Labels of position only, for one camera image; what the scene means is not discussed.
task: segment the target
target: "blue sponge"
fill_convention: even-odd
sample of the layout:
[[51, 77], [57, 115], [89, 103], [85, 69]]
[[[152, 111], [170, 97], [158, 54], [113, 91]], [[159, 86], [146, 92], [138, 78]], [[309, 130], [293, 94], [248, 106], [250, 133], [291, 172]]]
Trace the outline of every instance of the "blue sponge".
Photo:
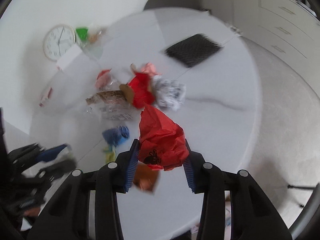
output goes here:
[[105, 130], [102, 133], [103, 138], [109, 145], [117, 147], [129, 139], [130, 133], [126, 126], [118, 126], [116, 128]]

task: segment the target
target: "drawer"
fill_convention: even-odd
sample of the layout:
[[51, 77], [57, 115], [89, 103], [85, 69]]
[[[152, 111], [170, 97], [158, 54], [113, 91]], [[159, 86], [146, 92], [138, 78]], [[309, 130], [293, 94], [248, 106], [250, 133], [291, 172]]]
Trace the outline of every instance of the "drawer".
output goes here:
[[320, 23], [316, 23], [313, 40], [315, 41], [315, 46], [320, 46]]
[[261, 0], [261, 7], [283, 17], [296, 25], [309, 37], [313, 37], [316, 19], [298, 5], [295, 0]]
[[320, 97], [320, 46], [315, 46], [315, 53], [313, 59], [310, 61], [308, 71], [305, 72], [303, 78], [310, 85], [310, 87]]
[[289, 43], [262, 27], [258, 27], [258, 44], [283, 60], [302, 77], [308, 69], [308, 59]]
[[312, 57], [313, 39], [284, 18], [264, 8], [259, 8], [259, 25], [287, 41], [306, 58]]

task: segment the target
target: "crumpled paper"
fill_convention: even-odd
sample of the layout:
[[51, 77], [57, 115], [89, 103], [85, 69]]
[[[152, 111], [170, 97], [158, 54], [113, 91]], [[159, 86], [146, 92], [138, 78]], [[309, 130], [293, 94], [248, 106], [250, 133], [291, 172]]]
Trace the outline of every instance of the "crumpled paper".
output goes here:
[[168, 107], [177, 111], [184, 103], [187, 90], [185, 84], [157, 75], [153, 78], [152, 86], [159, 107]]
[[152, 170], [182, 166], [189, 155], [183, 129], [160, 110], [145, 105], [141, 112], [139, 161]]

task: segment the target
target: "drawer handle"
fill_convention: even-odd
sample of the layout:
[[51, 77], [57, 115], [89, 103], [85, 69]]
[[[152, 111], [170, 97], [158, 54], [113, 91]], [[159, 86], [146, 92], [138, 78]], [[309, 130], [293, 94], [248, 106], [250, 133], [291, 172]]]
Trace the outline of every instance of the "drawer handle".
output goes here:
[[272, 45], [271, 47], [273, 47], [274, 49], [276, 49], [277, 51], [279, 51], [281, 53], [285, 53], [285, 51], [280, 49], [278, 46]]
[[284, 10], [285, 12], [287, 12], [287, 13], [290, 13], [290, 14], [294, 14], [294, 15], [296, 15], [293, 11], [290, 11], [289, 9], [287, 9], [286, 7], [283, 7], [283, 6], [278, 6], [280, 9], [282, 9], [282, 10]]
[[280, 30], [280, 31], [282, 31], [283, 33], [285, 33], [285, 34], [290, 34], [290, 35], [292, 35], [291, 33], [289, 33], [288, 31], [286, 31], [284, 28], [282, 28], [282, 27], [276, 27], [278, 30]]

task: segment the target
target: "crumpled newspaper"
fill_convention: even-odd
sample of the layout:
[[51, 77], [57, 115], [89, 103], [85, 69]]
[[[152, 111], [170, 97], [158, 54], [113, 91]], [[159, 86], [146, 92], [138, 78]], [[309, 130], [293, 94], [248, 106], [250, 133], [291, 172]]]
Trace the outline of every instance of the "crumpled newspaper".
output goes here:
[[153, 78], [152, 87], [159, 107], [168, 107], [177, 111], [184, 103], [187, 91], [185, 84], [156, 75]]

